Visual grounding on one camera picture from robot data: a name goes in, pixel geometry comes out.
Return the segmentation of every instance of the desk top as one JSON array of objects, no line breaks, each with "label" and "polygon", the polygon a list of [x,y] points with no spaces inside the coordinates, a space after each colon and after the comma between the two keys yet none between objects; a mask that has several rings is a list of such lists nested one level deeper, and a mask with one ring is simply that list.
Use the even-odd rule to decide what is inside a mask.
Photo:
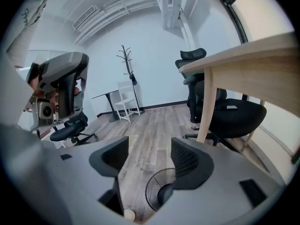
[{"label": "desk top", "polygon": [[99,96],[92,97],[92,99],[94,99],[94,98],[98,98],[98,97],[100,97],[100,96],[103,96],[103,95],[106,95],[106,94],[110,94],[110,93],[112,93],[112,92],[116,92],[116,91],[119,91],[119,90],[114,90],[114,91],[106,92],[106,93],[104,93],[104,94],[101,94],[101,95],[99,95]]}]

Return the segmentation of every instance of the small black table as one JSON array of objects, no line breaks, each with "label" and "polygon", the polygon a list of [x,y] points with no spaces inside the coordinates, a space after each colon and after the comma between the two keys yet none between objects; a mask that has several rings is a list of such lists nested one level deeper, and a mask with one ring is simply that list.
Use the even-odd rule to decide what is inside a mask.
[{"label": "small black table", "polygon": [[92,98],[92,99],[98,98],[98,97],[103,96],[103,95],[106,96],[106,98],[107,98],[107,100],[108,100],[108,102],[109,102],[109,105],[110,105],[111,108],[112,108],[112,117],[109,119],[109,122],[115,122],[115,121],[117,121],[117,120],[120,120],[119,116],[117,115],[117,112],[113,109],[113,105],[112,105],[112,101],[111,101],[111,93],[116,92],[116,91],[119,91],[119,90],[110,91],[110,92],[108,92],[108,93],[104,93],[104,94],[101,94],[101,95],[99,95],[99,96],[97,96],[97,97],[93,97],[93,98]]}]

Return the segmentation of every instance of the desk leg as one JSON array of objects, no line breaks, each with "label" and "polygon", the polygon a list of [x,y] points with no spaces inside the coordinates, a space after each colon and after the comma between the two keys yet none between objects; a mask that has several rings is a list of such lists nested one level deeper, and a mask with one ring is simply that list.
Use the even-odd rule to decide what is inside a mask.
[{"label": "desk leg", "polygon": [[217,88],[213,86],[211,68],[204,69],[204,100],[203,111],[200,123],[200,129],[197,137],[197,142],[203,143],[208,133],[212,114],[215,109],[215,101],[217,95]]},{"label": "desk leg", "polygon": [[113,105],[112,105],[112,101],[111,101],[111,94],[110,93],[106,93],[105,94],[108,102],[109,102],[109,105],[111,106],[111,109],[112,109],[112,117],[109,119],[109,122],[115,122],[117,120],[120,120],[116,111],[113,109]]}]

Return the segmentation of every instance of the chair seat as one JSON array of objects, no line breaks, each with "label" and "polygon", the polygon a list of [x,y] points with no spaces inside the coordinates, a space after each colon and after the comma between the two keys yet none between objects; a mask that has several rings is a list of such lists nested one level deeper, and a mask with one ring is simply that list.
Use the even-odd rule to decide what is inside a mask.
[{"label": "chair seat", "polygon": [[[237,110],[214,110],[210,131],[220,138],[235,138],[245,136],[254,131],[263,121],[267,114],[264,106],[259,104],[237,100],[226,99],[216,101],[216,106],[234,105]],[[197,117],[201,118],[202,109],[197,107]]]},{"label": "chair seat", "polygon": [[64,127],[54,133],[51,134],[50,140],[54,142],[66,140],[72,136],[77,135],[80,130],[82,129],[83,125],[82,123],[76,123],[69,127]]},{"label": "chair seat", "polygon": [[134,98],[126,98],[126,99],[123,100],[123,102],[119,101],[119,102],[115,103],[114,105],[122,105],[123,103],[130,103],[134,100],[135,100]]}]

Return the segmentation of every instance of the wooden desk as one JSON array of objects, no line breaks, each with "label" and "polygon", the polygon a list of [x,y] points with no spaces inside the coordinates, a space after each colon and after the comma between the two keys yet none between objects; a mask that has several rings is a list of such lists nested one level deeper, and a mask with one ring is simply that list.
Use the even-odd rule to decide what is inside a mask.
[{"label": "wooden desk", "polygon": [[264,38],[197,60],[181,73],[204,70],[204,104],[197,141],[208,133],[217,88],[273,103],[300,117],[300,60],[294,33]]}]

